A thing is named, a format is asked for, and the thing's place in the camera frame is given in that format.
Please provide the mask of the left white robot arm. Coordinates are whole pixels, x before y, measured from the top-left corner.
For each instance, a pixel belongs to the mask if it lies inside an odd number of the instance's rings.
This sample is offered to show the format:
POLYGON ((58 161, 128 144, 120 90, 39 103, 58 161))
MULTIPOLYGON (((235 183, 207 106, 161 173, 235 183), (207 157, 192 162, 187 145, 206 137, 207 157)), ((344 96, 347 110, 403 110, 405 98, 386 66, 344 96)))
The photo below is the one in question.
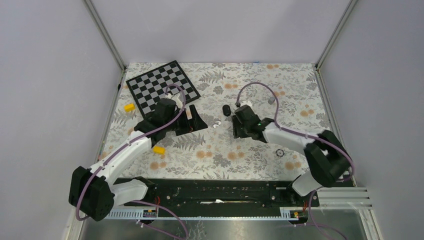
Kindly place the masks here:
POLYGON ((139 201, 144 206, 152 204, 155 192, 144 180, 116 181, 139 155, 151 150, 168 132, 180 136, 208 128, 195 105, 190 105, 188 110, 191 118, 186 108, 178 107, 176 101, 160 99, 117 149, 91 167, 77 167, 71 176, 68 197, 68 202, 75 207, 75 215, 78 217, 83 212, 100 221, 119 205, 132 201, 139 201))

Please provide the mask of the yellow block near arm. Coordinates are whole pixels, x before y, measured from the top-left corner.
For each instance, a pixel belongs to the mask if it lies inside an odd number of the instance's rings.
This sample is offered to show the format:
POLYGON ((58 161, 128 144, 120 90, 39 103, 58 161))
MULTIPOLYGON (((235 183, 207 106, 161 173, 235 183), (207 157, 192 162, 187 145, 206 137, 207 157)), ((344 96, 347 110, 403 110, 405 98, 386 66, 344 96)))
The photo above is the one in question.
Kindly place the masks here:
POLYGON ((152 148, 152 151, 155 154, 159 154, 159 155, 164 155, 166 153, 166 149, 164 147, 160 147, 160 146, 154 146, 152 148))

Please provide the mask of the black earbud charging case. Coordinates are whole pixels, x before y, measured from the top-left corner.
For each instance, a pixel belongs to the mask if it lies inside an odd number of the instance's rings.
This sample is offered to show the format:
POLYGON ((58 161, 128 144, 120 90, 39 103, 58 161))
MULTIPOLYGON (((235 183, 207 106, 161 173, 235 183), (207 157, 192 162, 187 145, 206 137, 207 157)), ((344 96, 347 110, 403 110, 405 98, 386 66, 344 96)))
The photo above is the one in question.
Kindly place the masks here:
POLYGON ((222 113, 226 117, 230 116, 232 114, 231 107, 228 104, 223 105, 222 113))

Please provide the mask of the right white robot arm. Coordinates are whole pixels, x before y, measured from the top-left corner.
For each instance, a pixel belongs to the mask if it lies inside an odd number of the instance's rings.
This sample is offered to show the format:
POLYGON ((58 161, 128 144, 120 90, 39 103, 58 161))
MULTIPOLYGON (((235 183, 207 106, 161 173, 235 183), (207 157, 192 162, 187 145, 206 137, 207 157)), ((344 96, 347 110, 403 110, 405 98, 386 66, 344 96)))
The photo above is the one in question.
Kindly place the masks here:
POLYGON ((331 188, 352 166, 339 139, 329 130, 309 134, 277 126, 274 119, 260 119, 248 105, 235 110, 232 117, 234 138, 251 138, 280 145, 305 156, 309 169, 289 185, 287 201, 301 205, 307 195, 320 187, 331 188))

